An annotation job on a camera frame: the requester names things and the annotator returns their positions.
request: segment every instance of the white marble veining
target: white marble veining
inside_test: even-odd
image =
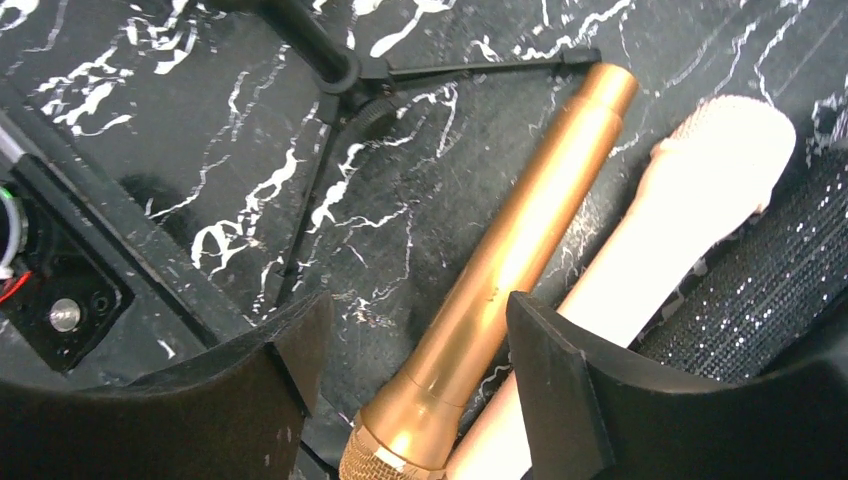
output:
[[[25,25],[46,3],[37,0],[0,1],[0,41]],[[798,87],[810,59],[820,54],[820,48],[831,42],[848,22],[845,8],[834,9],[832,16],[821,26],[817,39],[805,45],[804,54],[794,59],[797,64],[774,73],[779,70],[776,66],[789,55],[787,52],[796,44],[796,37],[800,35],[805,21],[815,13],[814,9],[822,3],[821,0],[780,0],[771,2],[767,7],[760,2],[746,0],[720,2],[726,8],[724,17],[711,20],[703,30],[695,28],[697,25],[692,26],[691,47],[681,47],[681,52],[672,52],[680,55],[671,55],[668,68],[656,71],[655,60],[667,52],[657,49],[656,45],[662,42],[650,41],[662,38],[665,33],[661,29],[665,27],[659,25],[656,31],[641,31],[645,29],[645,18],[664,13],[661,10],[665,7],[655,3],[644,0],[529,2],[525,7],[529,18],[522,23],[522,31],[518,32],[486,23],[474,24],[473,29],[464,30],[466,24],[462,22],[471,20],[462,18],[457,7],[468,5],[455,0],[351,0],[345,3],[349,5],[348,24],[340,30],[345,37],[339,40],[372,56],[403,52],[415,42],[432,42],[427,47],[444,50],[446,58],[490,62],[551,58],[563,47],[599,46],[605,57],[627,65],[643,83],[640,111],[634,112],[628,119],[630,128],[626,129],[611,154],[611,163],[624,164],[632,155],[643,155],[667,133],[662,129],[679,120],[668,118],[671,113],[688,112],[697,102],[710,96],[733,90],[762,98],[778,107],[789,104],[791,99],[786,98],[786,92]],[[67,29],[67,12],[73,5],[74,2],[68,0],[60,0],[54,5],[55,14],[51,10],[52,27],[44,32],[45,36],[39,39],[38,46],[21,53],[16,66],[21,61],[35,59],[56,48],[62,32]],[[125,91],[122,89],[127,88],[130,80],[142,75],[153,74],[153,81],[164,82],[169,75],[179,72],[187,59],[196,58],[200,55],[198,52],[214,53],[217,48],[203,37],[198,20],[185,15],[187,5],[186,0],[173,0],[168,5],[169,11],[162,14],[153,12],[150,5],[142,2],[130,4],[131,15],[126,22],[115,26],[114,35],[108,42],[79,65],[51,73],[31,92],[32,98],[54,123],[78,137],[105,135],[113,129],[131,128],[137,116],[137,105],[133,102],[122,104],[123,101],[117,100],[120,96],[116,92]],[[475,8],[482,10],[484,7],[481,5]],[[693,5],[689,7],[704,9],[715,6],[709,2],[702,2],[700,7]],[[312,2],[313,10],[322,20],[331,10],[327,7],[326,0]],[[376,36],[362,34],[361,25],[374,18],[369,16],[382,9],[401,7],[408,7],[411,15],[395,17],[393,22],[386,21],[379,26],[380,33]],[[199,8],[209,12],[203,4]],[[485,8],[500,7],[486,4]],[[227,17],[212,12],[205,21],[238,20]],[[436,40],[433,35],[425,33],[428,29],[447,28],[447,24],[440,22],[448,17],[453,18],[451,28],[458,26],[456,31],[461,32],[452,33],[449,42]],[[220,122],[215,127],[220,125],[220,129],[210,133],[203,158],[191,180],[193,186],[183,192],[184,198],[172,204],[157,204],[157,200],[152,198],[147,201],[146,211],[151,219],[164,222],[170,215],[203,202],[205,196],[210,195],[207,188],[210,178],[223,175],[220,172],[226,170],[224,166],[240,160],[234,144],[247,135],[245,132],[249,129],[245,125],[256,109],[261,108],[265,95],[285,88],[280,79],[286,76],[284,72],[290,55],[293,52],[282,45],[276,56],[269,57],[263,65],[239,67],[242,70],[238,75],[228,77],[227,82],[232,82],[232,88],[216,98],[214,107],[210,106],[210,111],[220,112]],[[419,63],[416,58],[411,58],[409,64]],[[803,110],[803,115],[793,117],[793,121],[806,122],[811,127],[801,139],[808,163],[830,143],[832,117],[848,105],[848,64],[834,64],[831,68],[839,71],[840,81],[828,87],[827,91],[816,93],[816,99]],[[489,82],[488,78],[475,81],[478,84]],[[695,82],[700,87],[692,93],[688,86]],[[550,102],[545,100],[539,108],[538,117],[523,120],[515,126],[515,131],[526,132],[528,141],[538,138],[561,101],[559,92],[569,84],[569,79],[552,82]],[[356,260],[353,266],[349,266],[352,269],[349,278],[368,279],[362,285],[343,285],[334,292],[337,314],[346,325],[337,332],[342,342],[355,338],[354,335],[360,335],[365,329],[385,329],[380,332],[398,330],[398,321],[392,317],[393,296],[403,292],[403,287],[410,283],[410,262],[418,238],[416,220],[426,209],[440,208],[433,201],[433,198],[445,193],[440,189],[461,188],[461,182],[451,186],[443,182],[432,185],[432,192],[425,193],[420,201],[399,200],[386,211],[353,211],[350,198],[353,196],[354,180],[361,175],[362,165],[368,158],[392,154],[408,156],[411,145],[416,147],[415,158],[404,164],[408,167],[407,173],[436,164],[444,164],[448,169],[452,160],[451,149],[460,142],[474,141],[466,138],[464,133],[466,122],[474,119],[464,117],[461,112],[473,105],[475,99],[464,92],[457,83],[416,92],[398,112],[398,127],[390,137],[348,146],[346,155],[329,165],[332,182],[315,208],[307,212],[309,225],[304,240],[307,252],[299,257],[297,267],[301,275],[329,271],[334,255],[349,255]],[[257,285],[251,308],[254,319],[266,318],[273,311],[268,297],[276,292],[266,291],[267,279],[270,272],[286,261],[281,257],[282,252],[264,245],[261,239],[275,232],[262,231],[263,228],[270,230],[274,227],[271,222],[261,223],[260,220],[266,215],[268,205],[281,201],[283,192],[299,169],[317,156],[318,145],[327,134],[326,127],[320,129],[318,135],[305,133],[307,127],[315,127],[318,122],[315,119],[316,107],[313,106],[305,115],[304,109],[293,116],[294,125],[290,131],[278,132],[284,148],[273,169],[262,172],[263,178],[255,185],[233,185],[233,190],[226,192],[238,198],[242,205],[233,211],[222,212],[214,221],[190,232],[193,236],[189,248],[191,260],[210,278],[227,271],[258,279],[253,282]],[[426,143],[417,141],[422,132],[427,131],[437,132],[435,140]],[[488,147],[480,145],[478,150],[488,152]],[[623,182],[629,180],[631,174],[622,171],[619,175]],[[590,194],[590,201],[581,207],[544,281],[553,281],[557,276],[573,281],[579,275],[587,249],[605,228],[609,212],[603,211],[607,208],[603,201],[597,194]],[[400,241],[385,251],[375,250],[369,242],[373,241],[373,234],[377,231]],[[338,238],[342,239],[340,243],[336,241]],[[235,272],[230,266],[236,255],[256,255],[260,259],[258,265],[263,268],[247,274]],[[445,253],[440,255],[443,267],[447,268]],[[375,273],[374,265],[380,264],[378,256],[393,258],[395,268]],[[703,275],[705,266],[696,266],[693,274]],[[668,304],[663,314],[670,314],[680,299],[682,294],[678,292],[677,300]],[[172,358],[171,353],[174,352],[165,346],[168,344],[160,345],[166,350],[168,358]],[[486,382],[493,382],[506,369],[506,365],[496,367]],[[475,401],[485,400],[483,390],[481,387]]]

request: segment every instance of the glittery black fabric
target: glittery black fabric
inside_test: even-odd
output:
[[[848,286],[848,149],[813,159],[637,351],[728,383],[762,371]]]

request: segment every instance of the gold microphone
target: gold microphone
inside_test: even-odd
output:
[[[596,64],[515,184],[418,347],[363,406],[341,480],[438,480],[459,418],[506,336],[506,301],[531,291],[621,132],[638,82]]]

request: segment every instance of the microphone stand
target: microphone stand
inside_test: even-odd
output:
[[[209,4],[228,11],[253,11],[282,37],[314,71],[320,90],[315,117],[330,126],[330,134],[320,149],[320,160],[307,180],[306,202],[299,212],[299,228],[289,250],[283,252],[286,271],[280,277],[277,305],[287,300],[297,281],[297,268],[290,260],[302,243],[310,211],[317,199],[316,186],[337,138],[345,144],[374,140],[388,133],[402,106],[398,93],[422,81],[444,83],[457,76],[472,76],[519,70],[559,69],[601,61],[597,49],[563,49],[553,58],[499,63],[471,63],[421,68],[396,69],[384,58],[360,55],[333,41],[299,0],[209,0]]]

